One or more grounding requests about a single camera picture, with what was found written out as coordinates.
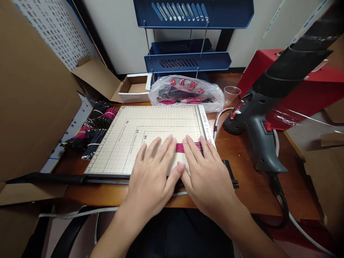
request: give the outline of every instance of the red box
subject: red box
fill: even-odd
[[[276,61],[278,51],[280,49],[255,53],[238,84],[242,91],[240,97]],[[273,129],[286,130],[344,97],[344,73],[341,71],[325,65],[308,76],[266,115]]]

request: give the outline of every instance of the wooden desk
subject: wooden desk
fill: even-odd
[[[114,104],[119,108],[124,104]],[[149,102],[131,103],[126,105],[150,105]],[[246,134],[234,136],[222,128],[222,123],[230,111],[223,114],[218,124],[216,147],[222,159],[227,159],[232,168],[234,177],[239,181],[240,189],[237,196],[251,213],[282,216],[281,207],[270,190],[268,178],[258,173],[251,162]],[[209,113],[208,120],[214,127],[218,113]],[[301,176],[303,163],[300,161],[294,148],[282,132],[278,133],[280,142],[279,158],[288,172],[280,175],[279,179],[288,201],[290,212],[295,218],[321,218],[312,196]],[[54,173],[82,175],[89,161],[81,159],[81,155],[66,153],[56,166]],[[87,185],[69,186],[64,197],[85,205],[91,206],[118,206],[122,203],[128,191],[126,185]],[[172,197],[167,207],[196,208],[188,195]]]

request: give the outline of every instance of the plastic bag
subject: plastic bag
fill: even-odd
[[[152,106],[190,106],[202,104],[207,113],[221,112],[225,103],[222,90],[216,84],[182,75],[158,79],[148,93]]]

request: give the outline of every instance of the left hand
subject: left hand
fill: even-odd
[[[161,138],[158,137],[148,148],[146,144],[140,148],[130,176],[128,195],[124,200],[125,204],[129,204],[135,209],[134,212],[143,216],[147,222],[170,200],[176,183],[185,169],[185,164],[178,162],[167,177],[177,141],[170,135],[153,156],[160,140]]]

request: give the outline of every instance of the finger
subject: finger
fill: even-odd
[[[170,175],[167,178],[164,194],[171,197],[174,189],[176,187],[176,183],[178,182],[182,172],[185,169],[185,164],[178,162],[177,166],[171,171]]]
[[[200,141],[202,144],[202,149],[203,149],[203,155],[206,159],[213,159],[213,156],[211,154],[211,151],[208,147],[207,141],[204,139],[204,137],[201,135],[200,136]]]
[[[192,182],[191,182],[191,177],[189,176],[189,173],[187,172],[187,169],[184,168],[184,171],[181,176],[181,180],[185,186],[185,189],[187,192],[192,190]]]
[[[172,141],[172,135],[170,134],[166,138],[166,140],[164,141],[164,143],[162,144],[162,146],[160,147],[158,152],[156,153],[154,159],[156,159],[158,162],[160,162],[162,160],[162,158],[165,156],[165,153],[166,153],[171,141]]]
[[[196,144],[194,143],[194,141],[191,139],[189,135],[186,135],[186,141],[189,144],[189,147],[192,153],[194,154],[193,156],[195,157],[197,163],[201,163],[202,161],[204,161],[204,158],[202,156],[202,153],[200,152],[200,149],[196,146]]]
[[[214,159],[219,162],[219,163],[222,163],[222,159],[218,153],[218,151],[216,150],[215,146],[210,142],[210,141],[207,141],[207,145],[211,151],[211,154],[212,156],[214,157]]]
[[[170,167],[172,159],[175,155],[176,145],[177,145],[177,139],[173,138],[170,145],[167,148],[165,155],[163,156],[163,158],[161,160],[162,166],[164,166],[166,168]]]
[[[152,143],[148,146],[146,150],[146,154],[144,155],[143,160],[148,160],[152,158],[153,152],[156,149],[157,145],[159,144],[160,140],[161,138],[157,137],[154,141],[152,141]]]
[[[187,143],[186,139],[183,139],[183,149],[186,157],[186,161],[188,162],[189,165],[195,166],[197,165],[197,161],[190,149],[189,144]]]
[[[138,163],[138,162],[143,160],[144,152],[145,152],[146,148],[147,148],[147,144],[144,143],[136,155],[135,163]]]

